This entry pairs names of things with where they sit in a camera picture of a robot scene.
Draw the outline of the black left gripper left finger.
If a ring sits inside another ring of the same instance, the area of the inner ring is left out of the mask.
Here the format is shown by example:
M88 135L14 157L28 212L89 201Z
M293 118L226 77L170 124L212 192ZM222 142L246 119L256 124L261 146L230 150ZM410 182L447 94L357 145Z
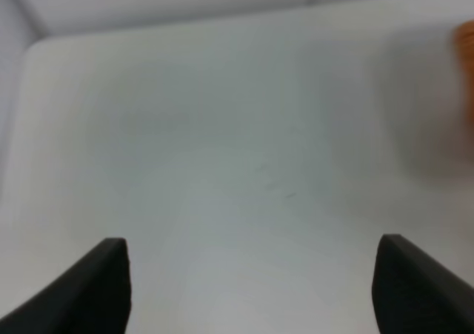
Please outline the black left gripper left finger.
M132 309L127 242L106 238L1 318L2 333L125 333Z

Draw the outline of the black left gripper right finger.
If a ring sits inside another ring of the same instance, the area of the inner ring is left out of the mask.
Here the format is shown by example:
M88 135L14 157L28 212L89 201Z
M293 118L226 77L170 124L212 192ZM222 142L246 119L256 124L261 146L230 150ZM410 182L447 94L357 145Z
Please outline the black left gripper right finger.
M403 236L381 237L371 295L380 333L473 332L473 287Z

